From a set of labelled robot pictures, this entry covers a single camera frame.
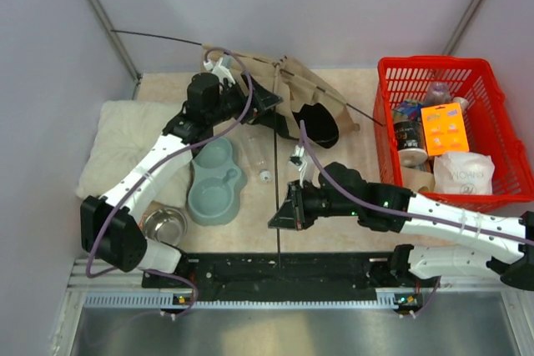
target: plastic water bottle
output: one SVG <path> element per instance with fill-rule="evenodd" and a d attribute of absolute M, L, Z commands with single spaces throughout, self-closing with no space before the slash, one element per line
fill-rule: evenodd
<path fill-rule="evenodd" d="M 265 151 L 260 140 L 253 133 L 254 129 L 244 127 L 241 143 L 250 168 L 258 175 L 259 180 L 270 183 L 273 176 L 269 171 L 269 165 L 265 161 Z"/>

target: brown paper bag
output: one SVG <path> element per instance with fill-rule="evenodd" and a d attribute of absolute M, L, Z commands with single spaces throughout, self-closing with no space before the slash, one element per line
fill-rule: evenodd
<path fill-rule="evenodd" d="M 208 48 L 210 46 L 204 45 L 204 51 Z M 259 85 L 284 99 L 275 112 L 266 113 L 253 123 L 273 128 L 282 138 L 298 139 L 299 122 L 303 119 L 310 139 L 323 148 L 334 146 L 340 135 L 360 130 L 350 118 L 343 96 L 298 60 L 234 53 Z M 209 59 L 215 63 L 222 55 L 222 52 L 212 52 Z M 241 77 L 242 68 L 235 60 L 230 71 L 244 93 L 248 93 Z"/>

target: orange package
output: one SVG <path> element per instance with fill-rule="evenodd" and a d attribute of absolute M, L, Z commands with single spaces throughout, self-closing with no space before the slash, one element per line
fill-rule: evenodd
<path fill-rule="evenodd" d="M 423 108 L 421 119 L 429 156 L 439 156 L 451 150 L 469 152 L 466 126 L 459 103 Z"/>

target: gray pet bowl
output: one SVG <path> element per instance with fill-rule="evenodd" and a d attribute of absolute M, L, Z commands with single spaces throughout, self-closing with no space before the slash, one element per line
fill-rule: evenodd
<path fill-rule="evenodd" d="M 194 181 L 187 203 L 196 223 L 227 224 L 237 216 L 239 194 L 247 183 L 237 158 L 234 146 L 225 137 L 208 143 L 194 158 Z"/>

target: white plastic bag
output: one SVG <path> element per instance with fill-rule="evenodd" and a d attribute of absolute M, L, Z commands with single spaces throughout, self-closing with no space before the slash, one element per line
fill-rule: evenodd
<path fill-rule="evenodd" d="M 437 193 L 491 195 L 495 165 L 490 156 L 471 152 L 445 152 L 434 161 Z"/>

